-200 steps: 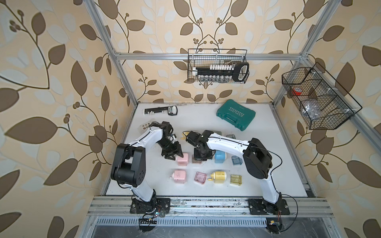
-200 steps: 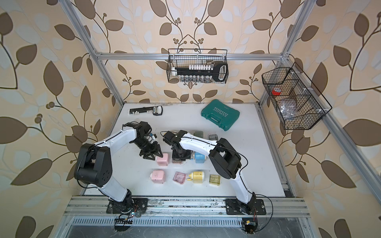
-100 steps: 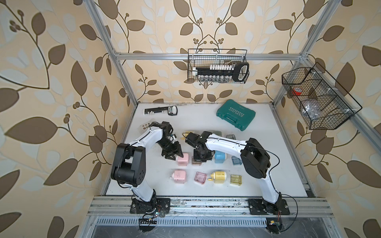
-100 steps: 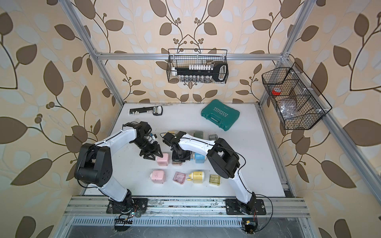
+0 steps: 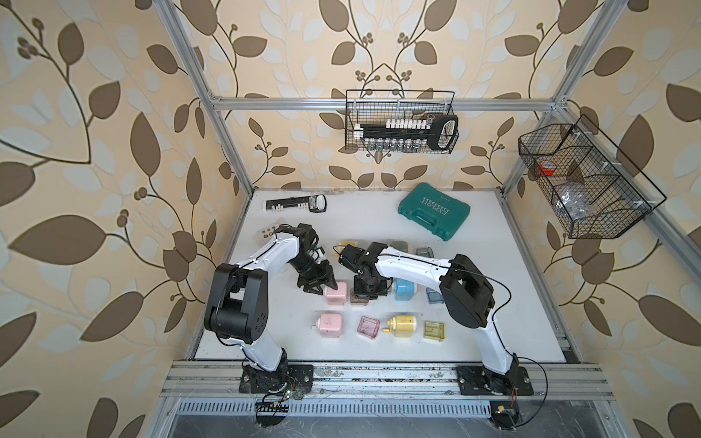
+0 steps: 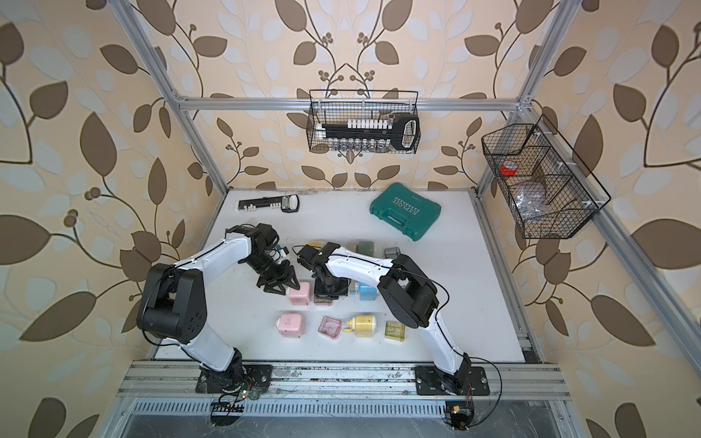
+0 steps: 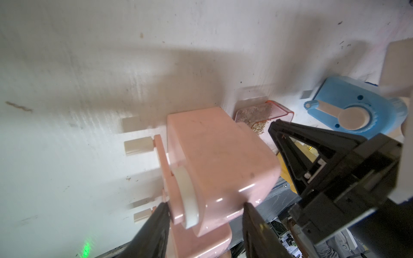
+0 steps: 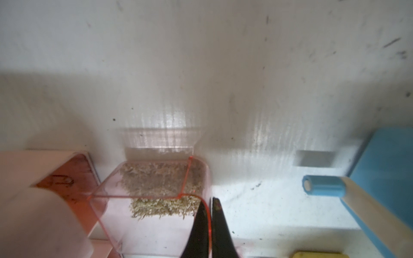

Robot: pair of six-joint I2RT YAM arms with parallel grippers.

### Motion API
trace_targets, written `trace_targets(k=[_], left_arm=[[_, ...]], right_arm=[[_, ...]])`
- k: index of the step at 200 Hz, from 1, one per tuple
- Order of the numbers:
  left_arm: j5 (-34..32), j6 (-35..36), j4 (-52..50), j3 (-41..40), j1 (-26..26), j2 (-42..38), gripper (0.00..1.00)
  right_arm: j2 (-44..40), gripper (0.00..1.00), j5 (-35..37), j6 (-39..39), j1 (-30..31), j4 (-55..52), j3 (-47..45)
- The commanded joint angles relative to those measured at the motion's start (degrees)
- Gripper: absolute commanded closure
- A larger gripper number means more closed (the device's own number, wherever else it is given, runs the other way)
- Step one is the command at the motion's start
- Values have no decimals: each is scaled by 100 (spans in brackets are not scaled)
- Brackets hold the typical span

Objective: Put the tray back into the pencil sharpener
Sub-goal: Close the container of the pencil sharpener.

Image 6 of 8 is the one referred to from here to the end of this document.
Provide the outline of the pink pencil sharpener row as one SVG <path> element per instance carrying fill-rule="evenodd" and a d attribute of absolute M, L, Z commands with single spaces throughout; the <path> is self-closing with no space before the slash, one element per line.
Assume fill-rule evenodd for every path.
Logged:
<path fill-rule="evenodd" d="M 293 306 L 306 307 L 313 301 L 312 284 L 308 281 L 299 282 L 298 288 L 287 288 L 287 298 Z"/>
<path fill-rule="evenodd" d="M 275 327 L 284 338 L 301 338 L 305 331 L 305 319 L 299 313 L 283 313 L 276 321 Z"/>

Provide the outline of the brown clear sharpener tray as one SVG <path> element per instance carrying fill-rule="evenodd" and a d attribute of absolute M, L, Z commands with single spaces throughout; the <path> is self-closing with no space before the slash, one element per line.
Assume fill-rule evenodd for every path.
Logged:
<path fill-rule="evenodd" d="M 315 306 L 330 307 L 334 304 L 334 300 L 328 297 L 314 297 L 313 303 Z"/>

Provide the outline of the pink pencil sharpener front row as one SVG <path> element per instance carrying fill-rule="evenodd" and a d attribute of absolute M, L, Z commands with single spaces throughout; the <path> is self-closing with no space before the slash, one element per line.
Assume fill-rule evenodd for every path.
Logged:
<path fill-rule="evenodd" d="M 305 331 L 305 319 L 299 313 L 283 313 L 276 321 L 275 327 L 284 338 L 301 338 Z"/>

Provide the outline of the pink clear sharpener tray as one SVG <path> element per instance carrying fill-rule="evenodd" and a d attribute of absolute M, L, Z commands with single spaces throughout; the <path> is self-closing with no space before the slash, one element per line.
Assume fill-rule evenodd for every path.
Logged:
<path fill-rule="evenodd" d="M 329 339 L 338 339 L 342 329 L 343 323 L 340 319 L 324 316 L 319 325 L 318 332 Z"/>

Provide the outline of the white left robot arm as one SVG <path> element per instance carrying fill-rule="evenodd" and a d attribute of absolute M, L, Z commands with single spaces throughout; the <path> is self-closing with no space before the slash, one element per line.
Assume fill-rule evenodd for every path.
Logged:
<path fill-rule="evenodd" d="M 142 333 L 173 339 L 208 372 L 234 374 L 241 354 L 207 322 L 206 286 L 237 265 L 249 266 L 257 287 L 284 296 L 300 289 L 288 251 L 269 224 L 241 224 L 226 229 L 215 245 L 173 265 L 156 264 L 147 274 L 136 323 Z"/>

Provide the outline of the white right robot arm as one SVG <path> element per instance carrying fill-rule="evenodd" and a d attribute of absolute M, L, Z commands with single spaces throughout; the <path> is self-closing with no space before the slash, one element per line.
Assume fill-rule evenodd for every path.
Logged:
<path fill-rule="evenodd" d="M 328 242 L 323 247 L 303 246 L 297 252 L 297 261 L 310 271 L 314 294 L 323 299 L 347 295 L 352 281 L 375 288 L 398 322 L 419 331 L 434 366 L 444 378 L 467 379 L 472 361 L 444 327 L 444 305 L 438 299 L 441 286 L 425 275 L 411 257 L 379 259 Z"/>

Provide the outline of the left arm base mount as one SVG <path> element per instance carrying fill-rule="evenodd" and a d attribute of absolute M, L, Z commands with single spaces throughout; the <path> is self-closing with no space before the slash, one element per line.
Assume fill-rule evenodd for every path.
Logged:
<path fill-rule="evenodd" d="M 200 376 L 195 391 L 208 394 L 265 393 L 271 383 L 271 365 L 247 365 L 234 363 L 224 372 L 215 372 L 200 366 Z"/>

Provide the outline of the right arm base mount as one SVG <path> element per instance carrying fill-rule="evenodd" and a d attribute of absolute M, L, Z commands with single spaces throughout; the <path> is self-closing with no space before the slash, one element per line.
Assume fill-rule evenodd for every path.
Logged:
<path fill-rule="evenodd" d="M 416 392 L 421 396 L 488 396 L 491 394 L 483 367 L 471 366 L 456 375 L 438 370 L 435 366 L 414 367 Z"/>

